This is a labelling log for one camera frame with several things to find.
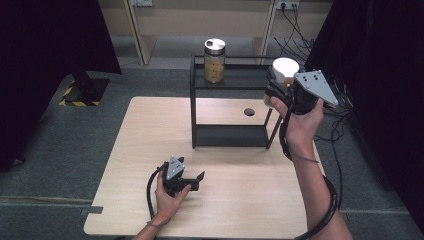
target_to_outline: jar lid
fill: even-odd
[[[211,38],[205,42],[205,53],[209,55],[222,55],[225,53],[225,42],[218,38]]]

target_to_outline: wooden table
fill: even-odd
[[[261,124],[267,112],[261,100],[251,99],[198,98],[197,107],[198,123]],[[244,115],[245,108],[256,114]],[[185,158],[183,177],[206,174],[199,191],[190,192],[159,236],[292,239],[306,231],[294,167],[284,157],[279,139],[269,150],[193,149],[189,98],[135,97],[93,201],[103,212],[88,215],[85,232],[137,234],[149,220],[148,179],[172,155]]]

